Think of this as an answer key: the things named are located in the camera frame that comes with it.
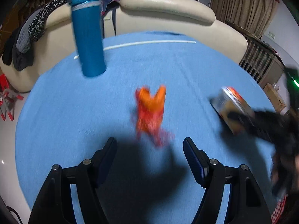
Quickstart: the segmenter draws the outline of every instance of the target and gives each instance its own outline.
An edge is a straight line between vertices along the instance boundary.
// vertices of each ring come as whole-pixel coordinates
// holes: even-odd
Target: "beige curtain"
[[[260,38],[271,23],[279,0],[212,0],[216,19],[230,21]]]

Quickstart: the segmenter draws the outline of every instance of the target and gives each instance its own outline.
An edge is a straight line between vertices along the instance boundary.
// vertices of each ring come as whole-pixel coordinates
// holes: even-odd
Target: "blue cylinder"
[[[86,77],[106,71],[101,33],[102,0],[70,0],[75,41]]]

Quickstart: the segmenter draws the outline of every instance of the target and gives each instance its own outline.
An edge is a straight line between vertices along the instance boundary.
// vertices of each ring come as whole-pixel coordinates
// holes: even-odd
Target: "tin can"
[[[229,112],[234,111],[253,117],[254,112],[240,94],[232,87],[223,87],[219,96],[212,99],[212,106],[217,113],[223,118],[234,135],[244,131],[244,127],[237,121],[228,119]]]

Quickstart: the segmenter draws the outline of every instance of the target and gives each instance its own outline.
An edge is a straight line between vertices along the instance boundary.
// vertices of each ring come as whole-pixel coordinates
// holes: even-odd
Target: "table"
[[[104,47],[103,75],[84,77],[73,53],[41,75],[27,98],[16,129],[16,167],[30,208],[53,164],[75,166],[112,136],[118,152],[98,193],[110,223],[192,222],[204,189],[183,154],[185,137],[224,165],[247,164],[273,211],[269,176],[274,148],[247,134],[232,136],[209,102],[221,87],[232,86],[253,109],[273,110],[246,71],[175,33],[126,34],[104,39]],[[145,135],[137,142],[132,115],[136,88],[147,85],[154,93],[161,84],[167,87],[162,127],[175,139],[158,149]],[[76,188],[71,191],[81,224]],[[228,192],[226,185],[217,223],[223,223]]]

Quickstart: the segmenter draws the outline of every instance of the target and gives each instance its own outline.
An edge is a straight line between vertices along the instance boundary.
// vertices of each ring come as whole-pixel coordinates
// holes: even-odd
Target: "cardboard box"
[[[277,113],[280,113],[286,107],[284,100],[281,98],[279,93],[274,89],[274,87],[271,84],[268,83],[264,87],[264,92]]]

